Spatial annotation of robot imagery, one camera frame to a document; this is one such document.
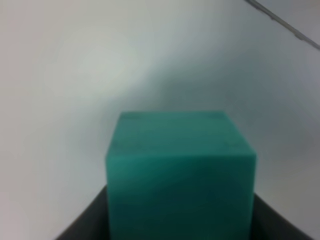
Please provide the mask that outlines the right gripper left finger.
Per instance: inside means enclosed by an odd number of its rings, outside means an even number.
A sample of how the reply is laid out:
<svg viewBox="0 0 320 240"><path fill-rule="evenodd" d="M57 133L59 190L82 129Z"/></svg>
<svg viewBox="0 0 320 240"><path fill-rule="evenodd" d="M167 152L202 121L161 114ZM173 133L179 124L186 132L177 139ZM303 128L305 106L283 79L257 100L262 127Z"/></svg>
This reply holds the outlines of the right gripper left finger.
<svg viewBox="0 0 320 240"><path fill-rule="evenodd" d="M57 240L109 240L109 206L105 186L89 207Z"/></svg>

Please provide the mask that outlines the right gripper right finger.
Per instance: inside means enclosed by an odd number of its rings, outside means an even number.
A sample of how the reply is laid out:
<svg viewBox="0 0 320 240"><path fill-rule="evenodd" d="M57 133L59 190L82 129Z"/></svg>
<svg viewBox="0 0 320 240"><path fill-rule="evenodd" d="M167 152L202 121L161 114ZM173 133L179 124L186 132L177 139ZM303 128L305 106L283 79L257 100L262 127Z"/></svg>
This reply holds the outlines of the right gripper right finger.
<svg viewBox="0 0 320 240"><path fill-rule="evenodd" d="M254 196L251 224L252 240L312 240L277 213L257 194Z"/></svg>

